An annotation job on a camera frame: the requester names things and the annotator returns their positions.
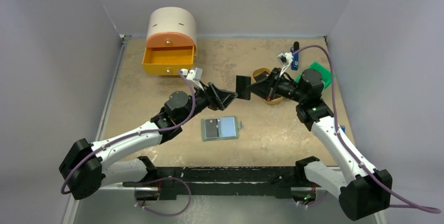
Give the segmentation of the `black card taken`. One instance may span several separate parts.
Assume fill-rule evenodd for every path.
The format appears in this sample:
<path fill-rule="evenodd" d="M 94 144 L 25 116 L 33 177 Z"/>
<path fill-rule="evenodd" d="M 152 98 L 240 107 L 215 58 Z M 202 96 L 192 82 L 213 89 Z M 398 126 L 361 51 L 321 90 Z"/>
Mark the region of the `black card taken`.
<path fill-rule="evenodd" d="M 247 87 L 251 85 L 251 77 L 244 75 L 236 76 L 236 93 L 237 98 L 242 100 L 250 100 L 251 93 L 247 90 Z"/>
<path fill-rule="evenodd" d="M 218 120 L 217 119 L 205 119 L 205 138 L 215 139 L 219 137 Z"/>

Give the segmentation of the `green card holder wallet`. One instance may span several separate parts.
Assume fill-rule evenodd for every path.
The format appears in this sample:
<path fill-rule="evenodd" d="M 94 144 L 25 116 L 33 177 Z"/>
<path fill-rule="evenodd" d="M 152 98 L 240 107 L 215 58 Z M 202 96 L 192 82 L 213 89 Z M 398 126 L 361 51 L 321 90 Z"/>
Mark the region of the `green card holder wallet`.
<path fill-rule="evenodd" d="M 243 124 L 241 121 L 237 119 L 236 116 L 225 116 L 225 117 L 207 118 L 207 119 L 218 120 L 219 137 L 215 139 L 205 138 L 205 126 L 204 126 L 205 119 L 202 119 L 201 120 L 202 141 L 206 142 L 206 141 L 229 140 L 229 139 L 239 138 L 239 130 L 242 128 Z"/>

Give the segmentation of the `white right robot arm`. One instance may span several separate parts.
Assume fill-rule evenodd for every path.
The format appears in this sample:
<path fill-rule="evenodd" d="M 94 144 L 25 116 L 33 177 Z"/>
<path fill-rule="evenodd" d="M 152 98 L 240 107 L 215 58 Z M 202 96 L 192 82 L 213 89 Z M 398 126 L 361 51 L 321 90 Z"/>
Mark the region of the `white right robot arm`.
<path fill-rule="evenodd" d="M 296 183 L 306 186 L 312 182 L 324 188 L 338 199 L 344 214 L 353 221 L 387 209 L 391 195 L 385 188 L 392 187 L 391 174 L 364 158 L 339 127 L 335 114 L 321 97 L 322 75 L 307 69 L 296 82 L 280 71 L 274 68 L 265 78 L 247 85 L 246 92 L 267 101 L 278 95 L 297 102 L 298 119 L 340 167 L 340 172 L 335 172 L 314 156 L 296 161 Z"/>

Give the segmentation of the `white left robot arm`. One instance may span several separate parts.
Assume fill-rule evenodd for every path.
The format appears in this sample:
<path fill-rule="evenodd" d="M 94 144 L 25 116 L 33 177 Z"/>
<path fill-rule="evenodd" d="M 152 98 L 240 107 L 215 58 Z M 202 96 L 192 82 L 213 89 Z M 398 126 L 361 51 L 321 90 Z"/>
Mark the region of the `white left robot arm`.
<path fill-rule="evenodd" d="M 102 141 L 75 141 L 59 166 L 64 179 L 61 194 L 71 194 L 77 200 L 91 196 L 110 181 L 108 168 L 113 164 L 172 140 L 204 109 L 225 110 L 238 97 L 238 93 L 219 89 L 213 83 L 190 90 L 191 94 L 173 92 L 155 116 L 133 130 Z"/>

